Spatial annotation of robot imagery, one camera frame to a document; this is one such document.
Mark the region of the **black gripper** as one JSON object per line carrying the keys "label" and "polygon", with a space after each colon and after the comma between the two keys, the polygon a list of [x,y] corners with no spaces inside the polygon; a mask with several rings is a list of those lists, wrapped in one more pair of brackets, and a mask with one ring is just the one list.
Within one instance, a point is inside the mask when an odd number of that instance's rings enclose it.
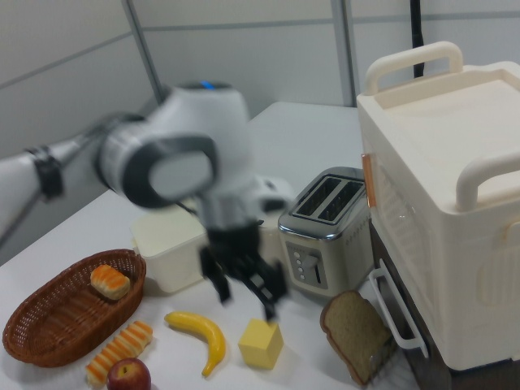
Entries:
{"label": "black gripper", "polygon": [[288,294],[280,262],[258,262],[260,233],[258,222],[231,230],[207,230],[208,245],[200,251],[201,273],[214,286],[221,303],[231,298],[226,275],[245,280],[244,285],[262,303],[267,322],[277,317],[276,305]]}

